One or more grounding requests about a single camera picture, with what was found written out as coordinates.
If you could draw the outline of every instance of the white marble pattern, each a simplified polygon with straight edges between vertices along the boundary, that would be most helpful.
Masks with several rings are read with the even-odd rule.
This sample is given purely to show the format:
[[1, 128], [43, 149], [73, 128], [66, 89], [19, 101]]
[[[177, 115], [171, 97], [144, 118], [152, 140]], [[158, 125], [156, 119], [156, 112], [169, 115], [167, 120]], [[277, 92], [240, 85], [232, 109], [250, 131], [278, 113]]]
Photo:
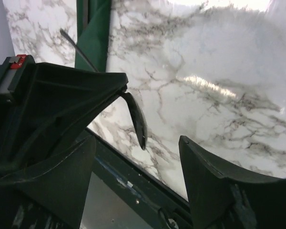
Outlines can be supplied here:
[[[16, 53], [74, 66], [72, 0], [4, 0]], [[108, 72], [126, 72], [148, 124], [137, 143], [118, 99], [89, 128], [187, 199], [180, 135], [286, 177], [286, 0], [113, 0]]]
[[3, 4], [16, 54], [74, 67], [75, 50], [59, 29], [77, 40], [75, 0], [3, 0]]

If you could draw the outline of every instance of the black plastic bracket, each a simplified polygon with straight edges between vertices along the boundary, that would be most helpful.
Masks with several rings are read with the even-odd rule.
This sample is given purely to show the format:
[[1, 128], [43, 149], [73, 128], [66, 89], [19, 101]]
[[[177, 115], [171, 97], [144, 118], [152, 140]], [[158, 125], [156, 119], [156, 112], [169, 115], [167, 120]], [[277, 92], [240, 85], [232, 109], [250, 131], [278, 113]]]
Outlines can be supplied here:
[[[18, 184], [16, 188], [70, 227], [79, 228], [94, 163], [95, 146], [95, 138], [86, 137], [64, 152], [64, 155], [50, 157], [41, 163], [41, 166], [46, 166], [42, 164], [61, 160], [54, 169], [32, 182]], [[27, 173], [40, 171], [40, 168], [35, 168], [37, 165], [31, 166]]]
[[261, 175], [179, 140], [193, 227], [286, 229], [286, 179]]
[[29, 82], [22, 100], [7, 107], [0, 103], [0, 177], [66, 150], [128, 83], [124, 73], [92, 73], [34, 61], [21, 71]]

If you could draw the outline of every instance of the red clip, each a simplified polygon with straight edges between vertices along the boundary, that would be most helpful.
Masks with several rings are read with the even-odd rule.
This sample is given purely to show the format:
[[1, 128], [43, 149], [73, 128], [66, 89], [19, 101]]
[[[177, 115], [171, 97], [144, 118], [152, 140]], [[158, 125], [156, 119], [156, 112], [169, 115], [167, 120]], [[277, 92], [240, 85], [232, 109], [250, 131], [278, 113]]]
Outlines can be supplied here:
[[19, 55], [17, 55], [17, 57], [19, 57], [18, 61], [17, 61], [17, 63], [13, 63], [13, 64], [10, 66], [11, 69], [19, 69], [19, 68], [21, 68], [22, 65], [23, 65], [23, 62], [24, 62], [25, 58], [27, 57], [27, 55], [25, 55], [25, 54], [19, 54]]

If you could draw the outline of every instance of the gray marble veining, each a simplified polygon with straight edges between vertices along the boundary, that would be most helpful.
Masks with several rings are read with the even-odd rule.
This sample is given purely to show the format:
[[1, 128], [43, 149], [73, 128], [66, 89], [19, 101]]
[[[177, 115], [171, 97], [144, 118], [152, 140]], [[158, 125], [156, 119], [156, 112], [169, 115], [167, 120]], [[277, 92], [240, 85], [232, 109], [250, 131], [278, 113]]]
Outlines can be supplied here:
[[[76, 37], [73, 1], [4, 4], [16, 53], [74, 65], [59, 36], [61, 27]], [[107, 71], [127, 73], [148, 124], [147, 150], [122, 99], [89, 128], [182, 197], [180, 135], [286, 177], [286, 0], [114, 0]]]

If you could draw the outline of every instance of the metal rod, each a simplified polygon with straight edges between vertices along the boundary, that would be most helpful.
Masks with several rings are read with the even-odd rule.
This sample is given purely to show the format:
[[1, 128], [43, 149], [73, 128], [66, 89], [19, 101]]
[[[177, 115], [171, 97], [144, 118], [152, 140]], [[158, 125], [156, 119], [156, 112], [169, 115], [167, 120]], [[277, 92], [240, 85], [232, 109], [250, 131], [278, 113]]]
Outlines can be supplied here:
[[99, 70], [93, 65], [92, 62], [89, 61], [88, 57], [83, 53], [83, 51], [77, 46], [77, 44], [72, 40], [72, 38], [64, 31], [63, 29], [60, 29], [61, 35], [67, 39], [67, 41], [75, 48], [76, 52], [86, 61], [86, 63], [97, 73], [99, 73]]

